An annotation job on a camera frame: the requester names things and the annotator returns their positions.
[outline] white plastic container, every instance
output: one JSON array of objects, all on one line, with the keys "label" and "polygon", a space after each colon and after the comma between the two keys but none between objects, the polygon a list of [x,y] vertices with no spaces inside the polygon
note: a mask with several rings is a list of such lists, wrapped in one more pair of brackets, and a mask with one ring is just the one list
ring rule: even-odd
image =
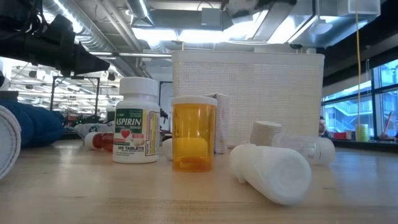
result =
[{"label": "white plastic container", "polygon": [[311,184],[310,165],[291,149],[244,144],[232,150],[230,164],[240,183],[281,205],[299,203]]},{"label": "white plastic container", "polygon": [[127,164],[159,158],[160,107],[156,80],[127,77],[120,80],[123,101],[116,105],[113,161]]},{"label": "white plastic container", "polygon": [[327,138],[279,133],[272,140],[272,147],[296,150],[313,165],[328,166],[335,160],[335,145]]}]

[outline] wooden tabletop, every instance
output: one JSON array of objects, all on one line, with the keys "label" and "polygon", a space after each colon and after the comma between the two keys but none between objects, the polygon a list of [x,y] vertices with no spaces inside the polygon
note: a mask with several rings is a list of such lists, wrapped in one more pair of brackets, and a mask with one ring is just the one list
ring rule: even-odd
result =
[{"label": "wooden tabletop", "polygon": [[228,155],[206,173],[112,162],[81,141],[21,152],[0,180],[0,223],[396,223],[398,155],[339,149],[312,167],[311,189],[291,207],[273,204],[229,174]]}]

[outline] ductwork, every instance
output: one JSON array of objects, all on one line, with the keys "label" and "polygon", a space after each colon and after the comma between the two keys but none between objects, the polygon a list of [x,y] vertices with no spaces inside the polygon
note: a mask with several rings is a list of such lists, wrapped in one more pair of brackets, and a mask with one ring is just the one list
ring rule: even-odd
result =
[{"label": "ductwork", "polygon": [[[81,8],[73,0],[57,0],[59,4],[64,7],[69,14],[71,14],[83,27],[83,30],[76,36],[76,38],[89,50],[95,52],[117,52],[116,47],[104,36],[93,21],[81,10]],[[44,13],[49,13],[54,16],[61,14],[67,16],[54,0],[43,0]],[[112,64],[117,68],[118,72],[125,76],[133,76],[134,69],[125,61],[125,59],[118,57],[112,61]]]},{"label": "ductwork", "polygon": [[150,16],[150,6],[147,0],[126,0],[126,3],[134,18],[141,19],[149,25],[155,26]]}]

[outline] orange prescription bottle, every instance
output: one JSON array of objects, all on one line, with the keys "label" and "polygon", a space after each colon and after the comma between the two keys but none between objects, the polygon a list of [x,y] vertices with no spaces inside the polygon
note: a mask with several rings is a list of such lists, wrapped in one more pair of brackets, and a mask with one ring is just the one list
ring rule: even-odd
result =
[{"label": "orange prescription bottle", "polygon": [[217,100],[178,96],[173,106],[173,170],[204,172],[213,168]]},{"label": "orange prescription bottle", "polygon": [[85,146],[89,149],[105,149],[113,152],[113,133],[88,133],[85,138]]}]

